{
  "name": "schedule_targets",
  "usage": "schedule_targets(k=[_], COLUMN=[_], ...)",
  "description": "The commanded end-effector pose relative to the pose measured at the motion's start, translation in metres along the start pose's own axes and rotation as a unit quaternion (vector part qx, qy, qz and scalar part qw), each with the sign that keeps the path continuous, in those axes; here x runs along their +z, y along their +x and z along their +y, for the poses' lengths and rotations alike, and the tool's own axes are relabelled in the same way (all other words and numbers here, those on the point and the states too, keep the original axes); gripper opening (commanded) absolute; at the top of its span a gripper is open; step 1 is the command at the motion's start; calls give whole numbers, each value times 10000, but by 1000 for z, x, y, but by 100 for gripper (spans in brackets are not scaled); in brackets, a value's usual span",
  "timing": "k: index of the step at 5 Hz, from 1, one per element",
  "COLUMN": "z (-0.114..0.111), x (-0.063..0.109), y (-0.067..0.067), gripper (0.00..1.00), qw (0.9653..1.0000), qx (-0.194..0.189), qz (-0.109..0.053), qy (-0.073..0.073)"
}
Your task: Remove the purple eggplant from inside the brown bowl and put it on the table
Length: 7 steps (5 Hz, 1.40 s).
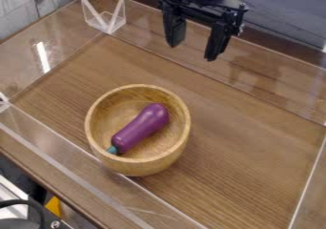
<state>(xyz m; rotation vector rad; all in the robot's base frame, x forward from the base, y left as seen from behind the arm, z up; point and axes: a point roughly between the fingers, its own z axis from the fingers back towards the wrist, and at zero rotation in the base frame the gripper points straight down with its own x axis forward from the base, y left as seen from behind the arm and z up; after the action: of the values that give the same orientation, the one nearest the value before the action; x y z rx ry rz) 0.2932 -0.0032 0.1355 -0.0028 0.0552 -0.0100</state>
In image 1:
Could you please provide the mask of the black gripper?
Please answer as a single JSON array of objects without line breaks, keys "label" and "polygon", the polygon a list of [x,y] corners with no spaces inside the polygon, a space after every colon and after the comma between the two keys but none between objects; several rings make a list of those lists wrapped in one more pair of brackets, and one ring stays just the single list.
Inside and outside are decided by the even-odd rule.
[{"label": "black gripper", "polygon": [[246,4],[239,0],[160,0],[160,7],[166,40],[172,48],[184,40],[186,18],[207,25],[214,23],[203,54],[207,61],[214,61],[231,39],[227,25],[235,28],[243,25]]}]

